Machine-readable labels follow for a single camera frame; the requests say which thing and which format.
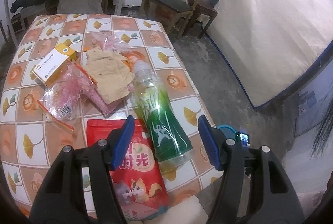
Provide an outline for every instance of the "bottle bottom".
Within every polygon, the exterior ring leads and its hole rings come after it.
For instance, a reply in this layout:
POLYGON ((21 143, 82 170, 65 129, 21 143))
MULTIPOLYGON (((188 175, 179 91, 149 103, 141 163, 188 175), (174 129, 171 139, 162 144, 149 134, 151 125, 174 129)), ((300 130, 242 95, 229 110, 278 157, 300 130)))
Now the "bottle bottom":
POLYGON ((161 172, 165 172, 167 170, 182 166, 186 162, 190 161, 194 157, 195 151, 194 149, 191 149, 182 155, 173 157, 171 159, 159 162, 159 168, 161 172))

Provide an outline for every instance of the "red pouch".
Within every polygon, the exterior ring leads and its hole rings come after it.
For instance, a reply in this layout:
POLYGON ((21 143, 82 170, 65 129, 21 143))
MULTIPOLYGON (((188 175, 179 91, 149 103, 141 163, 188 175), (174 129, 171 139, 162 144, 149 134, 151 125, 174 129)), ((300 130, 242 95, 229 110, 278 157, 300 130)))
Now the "red pouch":
MULTIPOLYGON (((88 120, 88 146, 107 138, 112 130, 121 128, 124 122, 88 120)), ((153 219, 168 209, 168 194, 152 147, 152 139, 144 123, 135 120, 134 134, 124 161, 116 171, 110 172, 119 204, 129 221, 153 219)))

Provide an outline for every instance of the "gray floor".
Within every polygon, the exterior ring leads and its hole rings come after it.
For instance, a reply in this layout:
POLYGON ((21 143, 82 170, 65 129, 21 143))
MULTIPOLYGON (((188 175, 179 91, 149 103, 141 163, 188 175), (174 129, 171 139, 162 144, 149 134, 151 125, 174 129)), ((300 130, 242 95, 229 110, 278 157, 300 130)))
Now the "gray floor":
MULTIPOLYGON (((139 12, 132 10, 123 10, 123 15, 144 18, 139 12)), ((169 38, 215 124, 228 124, 236 130, 248 133, 252 148, 268 145, 281 160, 294 140, 293 120, 284 119, 282 101, 278 100, 254 110, 233 72, 208 37, 197 37, 200 31, 200 25, 195 24, 188 36, 177 39, 177 31, 174 29, 169 38)), ((8 60, 9 53, 6 56, 7 59, 0 57, 0 68, 8 68, 7 64, 11 60, 8 60)), ((297 108, 291 107, 290 110, 293 113, 297 108)), ((249 181, 249 178, 244 176, 239 215, 244 215, 246 211, 249 181)), ((212 209, 220 183, 221 179, 216 180, 197 195, 207 214, 212 209)))

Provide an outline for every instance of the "plastic bottle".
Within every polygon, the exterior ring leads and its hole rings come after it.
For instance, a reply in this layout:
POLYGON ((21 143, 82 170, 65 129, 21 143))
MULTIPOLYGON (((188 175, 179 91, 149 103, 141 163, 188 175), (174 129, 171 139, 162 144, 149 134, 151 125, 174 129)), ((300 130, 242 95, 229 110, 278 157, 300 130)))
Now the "plastic bottle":
POLYGON ((133 73, 134 98, 152 137, 161 171, 184 164, 193 158, 194 150, 172 111, 162 79, 143 61, 134 64, 133 73))

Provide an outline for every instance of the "silver bolt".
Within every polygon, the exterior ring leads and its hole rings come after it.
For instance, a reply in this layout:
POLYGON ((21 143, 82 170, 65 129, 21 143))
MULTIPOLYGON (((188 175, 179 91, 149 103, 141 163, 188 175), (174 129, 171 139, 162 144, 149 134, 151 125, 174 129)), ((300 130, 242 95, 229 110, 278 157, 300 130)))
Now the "silver bolt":
POLYGON ((233 139, 228 138, 225 143, 229 146, 234 146, 236 142, 233 139))
POLYGON ((100 140, 97 142, 97 144, 98 144, 99 146, 105 146, 105 145, 107 144, 107 140, 106 140, 106 139, 100 139, 100 140))
POLYGON ((269 153, 270 151, 270 148, 268 146, 262 146, 261 149, 264 153, 269 153))
POLYGON ((71 149, 72 149, 72 147, 69 146, 69 145, 67 145, 67 146, 65 146, 65 147, 63 148, 63 151, 64 151, 64 153, 67 153, 67 152, 70 152, 71 149))

